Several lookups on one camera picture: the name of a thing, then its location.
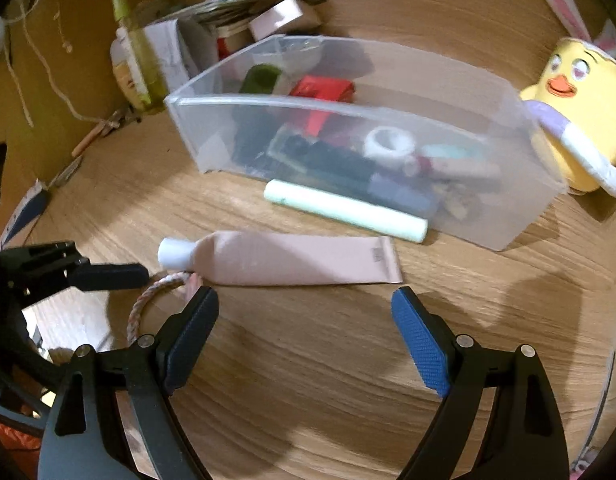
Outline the yellow green spray bottle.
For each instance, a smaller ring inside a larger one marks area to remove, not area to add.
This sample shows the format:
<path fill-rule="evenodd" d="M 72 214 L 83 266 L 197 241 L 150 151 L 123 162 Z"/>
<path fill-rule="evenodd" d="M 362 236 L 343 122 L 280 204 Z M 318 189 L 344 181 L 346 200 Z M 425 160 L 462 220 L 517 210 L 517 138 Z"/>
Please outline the yellow green spray bottle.
<path fill-rule="evenodd" d="M 144 110 L 163 106 L 168 88 L 160 71 L 156 54 L 143 28 L 134 17 L 128 0 L 112 0 L 117 22 L 117 40 L 125 52 L 134 90 Z"/>

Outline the purple lip gloss tube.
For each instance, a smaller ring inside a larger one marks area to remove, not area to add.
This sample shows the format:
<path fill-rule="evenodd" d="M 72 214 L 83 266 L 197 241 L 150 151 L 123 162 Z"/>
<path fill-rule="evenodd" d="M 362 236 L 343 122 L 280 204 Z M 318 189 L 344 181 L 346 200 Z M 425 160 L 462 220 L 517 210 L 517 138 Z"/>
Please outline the purple lip gloss tube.
<path fill-rule="evenodd" d="M 382 206 L 420 218 L 432 218 L 439 206 L 438 195 L 429 185 L 411 185 L 381 174 L 371 178 L 368 193 Z"/>

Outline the stack of books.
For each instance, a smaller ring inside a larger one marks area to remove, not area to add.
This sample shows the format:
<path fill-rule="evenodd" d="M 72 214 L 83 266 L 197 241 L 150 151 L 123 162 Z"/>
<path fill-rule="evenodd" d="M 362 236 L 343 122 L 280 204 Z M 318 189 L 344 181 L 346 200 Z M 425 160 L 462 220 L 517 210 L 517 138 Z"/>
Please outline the stack of books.
<path fill-rule="evenodd" d="M 255 42 L 250 22 L 268 10 L 273 0 L 204 0 L 171 12 L 168 20 L 189 20 L 214 36 L 220 60 Z"/>

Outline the small white cardboard box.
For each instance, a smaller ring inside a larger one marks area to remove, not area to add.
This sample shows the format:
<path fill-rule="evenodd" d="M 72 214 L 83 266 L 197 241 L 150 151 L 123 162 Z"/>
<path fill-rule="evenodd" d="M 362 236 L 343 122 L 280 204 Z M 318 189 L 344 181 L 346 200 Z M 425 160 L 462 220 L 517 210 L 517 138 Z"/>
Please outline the small white cardboard box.
<path fill-rule="evenodd" d="M 288 32 L 309 32 L 322 25 L 320 15 L 302 0 L 282 0 L 248 24 L 255 41 Z"/>

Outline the blue Max staples box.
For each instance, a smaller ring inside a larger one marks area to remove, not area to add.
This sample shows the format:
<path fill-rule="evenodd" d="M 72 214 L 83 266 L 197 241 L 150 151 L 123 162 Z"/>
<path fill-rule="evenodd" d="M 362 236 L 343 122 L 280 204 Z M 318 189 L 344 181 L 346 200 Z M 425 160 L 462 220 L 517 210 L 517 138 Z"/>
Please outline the blue Max staples box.
<path fill-rule="evenodd" d="M 308 145 L 305 162 L 310 169 L 358 181 L 369 181 L 378 172 L 374 160 L 324 141 Z"/>

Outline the white bowl of stones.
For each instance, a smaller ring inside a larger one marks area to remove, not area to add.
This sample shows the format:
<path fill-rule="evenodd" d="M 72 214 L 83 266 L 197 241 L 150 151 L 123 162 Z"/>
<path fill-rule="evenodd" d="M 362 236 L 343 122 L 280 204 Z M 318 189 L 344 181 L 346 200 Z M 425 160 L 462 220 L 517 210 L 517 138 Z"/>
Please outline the white bowl of stones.
<path fill-rule="evenodd" d="M 322 59 L 322 45 L 318 42 L 292 42 L 287 46 L 276 46 L 272 52 L 253 54 L 253 63 L 276 66 L 291 76 L 310 73 Z"/>

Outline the red foil pouch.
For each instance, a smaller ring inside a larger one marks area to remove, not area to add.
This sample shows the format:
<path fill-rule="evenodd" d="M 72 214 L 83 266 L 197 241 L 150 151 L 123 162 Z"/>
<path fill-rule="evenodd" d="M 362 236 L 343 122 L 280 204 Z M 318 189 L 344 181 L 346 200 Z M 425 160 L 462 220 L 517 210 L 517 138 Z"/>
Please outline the red foil pouch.
<path fill-rule="evenodd" d="M 290 96 L 329 102 L 354 102 L 356 86 L 351 80 L 325 76 L 306 75 L 294 85 Z M 328 120 L 330 113 L 314 110 L 305 122 L 305 131 L 310 136 L 318 136 Z"/>

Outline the mint green tube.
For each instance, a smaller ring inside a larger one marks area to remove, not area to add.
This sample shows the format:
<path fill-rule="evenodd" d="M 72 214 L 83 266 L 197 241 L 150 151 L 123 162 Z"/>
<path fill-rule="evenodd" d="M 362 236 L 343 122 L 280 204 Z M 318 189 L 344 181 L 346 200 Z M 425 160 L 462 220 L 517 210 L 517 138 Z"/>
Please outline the mint green tube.
<path fill-rule="evenodd" d="M 264 197 L 273 204 L 413 243 L 422 243 L 428 231 L 428 222 L 411 214 L 280 180 L 266 184 Z"/>

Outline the pale pink lip balm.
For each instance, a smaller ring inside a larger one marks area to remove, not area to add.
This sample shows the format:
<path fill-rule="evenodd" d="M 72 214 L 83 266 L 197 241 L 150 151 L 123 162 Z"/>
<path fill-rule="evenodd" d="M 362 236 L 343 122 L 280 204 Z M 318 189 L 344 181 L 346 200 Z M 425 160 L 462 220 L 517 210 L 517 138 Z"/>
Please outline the pale pink lip balm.
<path fill-rule="evenodd" d="M 474 158 L 411 156 L 402 171 L 408 177 L 426 177 L 437 180 L 494 180 L 500 178 L 497 164 Z"/>

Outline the dark green spray bottle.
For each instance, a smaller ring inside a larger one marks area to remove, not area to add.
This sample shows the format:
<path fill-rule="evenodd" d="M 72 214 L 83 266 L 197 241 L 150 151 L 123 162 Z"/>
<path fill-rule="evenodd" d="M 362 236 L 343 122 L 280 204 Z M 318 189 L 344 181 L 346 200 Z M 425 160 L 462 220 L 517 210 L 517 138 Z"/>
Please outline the dark green spray bottle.
<path fill-rule="evenodd" d="M 240 92 L 243 94 L 273 94 L 282 76 L 282 70 L 274 65 L 254 65 L 243 79 Z"/>

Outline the small patterned sachet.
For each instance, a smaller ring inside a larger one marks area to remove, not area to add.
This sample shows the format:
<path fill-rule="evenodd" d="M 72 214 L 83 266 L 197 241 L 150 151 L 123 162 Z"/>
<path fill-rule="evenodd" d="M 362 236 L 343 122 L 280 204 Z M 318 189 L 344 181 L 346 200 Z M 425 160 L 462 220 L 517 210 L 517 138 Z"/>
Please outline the small patterned sachet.
<path fill-rule="evenodd" d="M 312 142 L 296 129 L 282 126 L 270 141 L 267 155 L 297 171 L 306 172 L 306 156 L 311 145 Z"/>

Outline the pink cream tube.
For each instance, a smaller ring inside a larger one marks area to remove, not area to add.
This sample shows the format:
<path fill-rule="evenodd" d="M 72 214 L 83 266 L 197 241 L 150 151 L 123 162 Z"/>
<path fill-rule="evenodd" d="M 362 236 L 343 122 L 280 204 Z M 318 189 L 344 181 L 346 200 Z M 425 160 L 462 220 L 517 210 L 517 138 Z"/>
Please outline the pink cream tube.
<path fill-rule="evenodd" d="M 164 238 L 157 260 L 224 286 L 400 284 L 386 236 L 323 236 L 217 231 L 196 242 Z"/>

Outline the folded white paper leaflets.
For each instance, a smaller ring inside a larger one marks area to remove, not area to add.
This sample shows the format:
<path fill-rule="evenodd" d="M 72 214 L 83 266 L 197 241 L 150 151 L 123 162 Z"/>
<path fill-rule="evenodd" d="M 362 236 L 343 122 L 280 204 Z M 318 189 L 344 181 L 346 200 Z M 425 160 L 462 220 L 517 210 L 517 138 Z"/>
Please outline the folded white paper leaflets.
<path fill-rule="evenodd" d="M 146 26 L 143 31 L 169 92 L 178 90 L 219 61 L 214 35 L 194 20 L 162 21 Z"/>

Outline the white tape roll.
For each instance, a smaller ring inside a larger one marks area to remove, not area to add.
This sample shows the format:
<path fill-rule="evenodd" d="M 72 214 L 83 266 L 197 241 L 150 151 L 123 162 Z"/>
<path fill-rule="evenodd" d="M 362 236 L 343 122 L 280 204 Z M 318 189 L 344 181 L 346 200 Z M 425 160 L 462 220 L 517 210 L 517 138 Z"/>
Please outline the white tape roll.
<path fill-rule="evenodd" d="M 415 136 L 396 127 L 376 127 L 363 141 L 363 154 L 366 157 L 399 158 L 413 153 L 415 149 Z"/>

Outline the yellow chick bunny plush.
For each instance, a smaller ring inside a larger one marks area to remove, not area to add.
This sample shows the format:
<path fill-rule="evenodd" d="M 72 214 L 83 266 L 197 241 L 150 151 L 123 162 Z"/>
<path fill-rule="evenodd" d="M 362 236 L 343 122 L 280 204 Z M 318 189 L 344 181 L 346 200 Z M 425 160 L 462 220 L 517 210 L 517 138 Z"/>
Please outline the yellow chick bunny plush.
<path fill-rule="evenodd" d="M 575 0 L 546 0 L 566 30 L 536 84 L 520 92 L 572 194 L 616 198 L 616 22 L 590 35 Z"/>

